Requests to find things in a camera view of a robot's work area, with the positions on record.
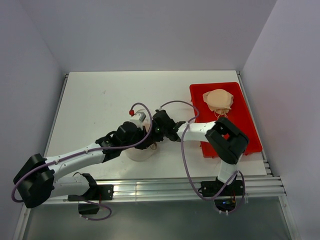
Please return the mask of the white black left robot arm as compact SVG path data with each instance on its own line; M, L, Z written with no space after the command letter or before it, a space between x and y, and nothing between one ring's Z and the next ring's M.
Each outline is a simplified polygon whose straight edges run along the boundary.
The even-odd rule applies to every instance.
M157 128L126 121L94 143L63 155L32 155L14 177L11 198L35 208L49 198L67 196L72 201L97 200L101 189L89 173L80 169L113 160L127 149L145 150L156 143Z

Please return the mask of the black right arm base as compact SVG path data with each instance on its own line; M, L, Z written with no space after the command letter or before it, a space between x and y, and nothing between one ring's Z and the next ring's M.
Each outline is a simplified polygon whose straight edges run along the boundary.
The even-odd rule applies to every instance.
M223 185L224 184L217 179L202 181L198 192L205 198L213 197ZM243 181L235 179L222 190L214 200L214 205L219 213L228 215L245 203L245 194Z

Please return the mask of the pink bra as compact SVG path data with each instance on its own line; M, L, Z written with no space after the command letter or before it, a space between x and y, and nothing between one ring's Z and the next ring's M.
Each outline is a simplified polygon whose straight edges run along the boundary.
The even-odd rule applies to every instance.
M148 120L145 120L143 122L143 126L145 127L146 132L148 132L151 129L151 123ZM153 151L156 151L158 148L157 143L153 141L149 148Z

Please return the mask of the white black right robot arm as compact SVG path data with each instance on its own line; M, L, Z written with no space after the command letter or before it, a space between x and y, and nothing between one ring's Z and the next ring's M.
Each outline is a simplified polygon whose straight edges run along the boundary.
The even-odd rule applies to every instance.
M221 160L217 175L217 191L227 195L233 190L233 180L239 174L238 162L249 145L249 138L230 120L221 117L205 123L175 122L165 110L157 110L152 117L151 135L156 142L162 141L163 138L180 142L184 165L187 164L184 142L208 143Z

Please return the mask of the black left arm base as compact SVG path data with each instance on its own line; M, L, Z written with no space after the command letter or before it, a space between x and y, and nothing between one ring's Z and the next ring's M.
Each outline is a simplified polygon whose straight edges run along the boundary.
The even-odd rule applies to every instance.
M68 202L78 202L78 213L82 216L96 215L102 209L103 201L113 199L114 186L112 184L98 184L89 188L83 195L69 195Z

